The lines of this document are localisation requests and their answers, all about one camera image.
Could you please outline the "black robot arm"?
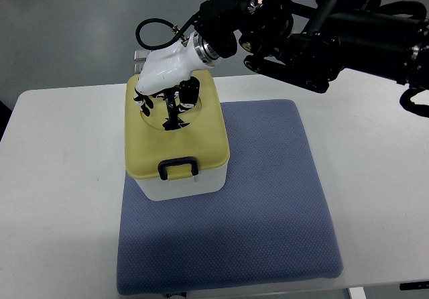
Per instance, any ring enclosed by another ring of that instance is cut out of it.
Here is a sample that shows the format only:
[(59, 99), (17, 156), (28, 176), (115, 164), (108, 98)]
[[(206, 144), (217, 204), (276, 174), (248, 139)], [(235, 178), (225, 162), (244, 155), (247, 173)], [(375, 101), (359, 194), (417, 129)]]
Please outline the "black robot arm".
[(316, 93), (348, 68), (406, 85), (400, 105), (428, 90), (428, 19), (417, 1), (208, 0), (194, 29), (216, 54), (247, 51), (246, 67)]

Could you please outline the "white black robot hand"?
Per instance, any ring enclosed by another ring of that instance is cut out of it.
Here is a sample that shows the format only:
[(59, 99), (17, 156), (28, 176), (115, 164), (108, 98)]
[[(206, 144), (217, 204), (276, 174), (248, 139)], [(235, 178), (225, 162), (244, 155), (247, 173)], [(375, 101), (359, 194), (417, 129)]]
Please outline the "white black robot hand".
[(220, 61), (221, 57), (197, 32), (190, 34), (187, 44), (178, 40), (167, 48), (152, 51), (135, 85), (135, 102), (148, 116), (154, 107), (152, 95), (189, 80), (195, 70), (211, 69)]

